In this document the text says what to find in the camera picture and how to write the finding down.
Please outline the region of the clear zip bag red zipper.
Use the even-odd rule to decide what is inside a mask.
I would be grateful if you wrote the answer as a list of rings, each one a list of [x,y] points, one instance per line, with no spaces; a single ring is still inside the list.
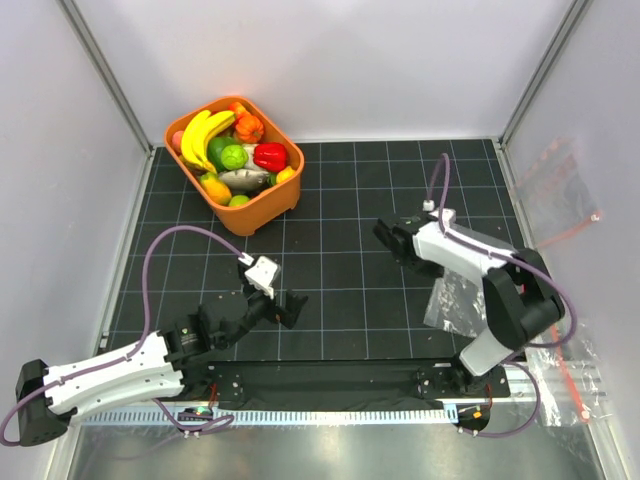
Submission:
[[[423,323],[445,332],[476,338],[487,327],[481,288],[461,275],[445,270],[434,283]]]

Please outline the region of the light green round fruit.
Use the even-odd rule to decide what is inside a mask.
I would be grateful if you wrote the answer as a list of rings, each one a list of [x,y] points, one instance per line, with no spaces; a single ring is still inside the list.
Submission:
[[[220,154],[220,160],[225,170],[238,170],[243,168],[249,155],[247,151],[237,144],[227,145]]]

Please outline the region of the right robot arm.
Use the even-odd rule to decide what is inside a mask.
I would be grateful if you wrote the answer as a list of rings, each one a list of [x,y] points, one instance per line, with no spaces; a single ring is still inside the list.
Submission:
[[[487,374],[532,348],[533,340],[565,315],[537,251],[492,246],[486,235],[458,226],[453,209],[380,218],[373,233],[396,263],[433,278],[458,274],[483,294],[486,326],[451,361],[450,382],[460,395],[475,395]]]

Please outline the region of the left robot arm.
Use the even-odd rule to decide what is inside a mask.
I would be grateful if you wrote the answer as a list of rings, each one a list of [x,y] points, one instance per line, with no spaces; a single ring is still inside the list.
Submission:
[[[277,268],[238,270],[240,315],[230,319],[216,302],[203,303],[142,340],[85,361],[49,366],[24,364],[16,385],[18,446],[44,444],[72,422],[136,401],[200,400],[212,386],[209,367],[217,352],[238,343],[260,321],[293,328],[308,301],[292,291],[279,301],[271,287]]]

